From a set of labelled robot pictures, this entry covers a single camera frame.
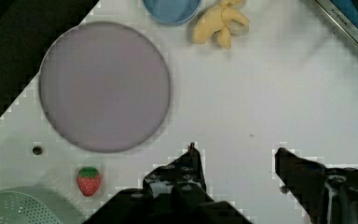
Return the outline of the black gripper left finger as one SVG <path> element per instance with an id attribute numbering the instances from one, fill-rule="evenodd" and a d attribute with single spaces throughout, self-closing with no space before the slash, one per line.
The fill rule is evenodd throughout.
<path id="1" fill-rule="evenodd" d="M 175 186 L 181 184 L 194 184 L 206 190 L 201 155 L 194 142 L 182 156 L 167 165 L 159 166 L 143 179 L 143 189 L 155 198 L 160 194 L 170 194 Z"/>

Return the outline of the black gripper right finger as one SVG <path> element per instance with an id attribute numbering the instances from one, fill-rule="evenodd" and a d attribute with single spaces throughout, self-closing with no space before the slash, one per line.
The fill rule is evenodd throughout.
<path id="1" fill-rule="evenodd" d="M 328 168 L 284 147 L 275 172 L 310 217 L 311 224 L 358 224 L 358 169 Z"/>

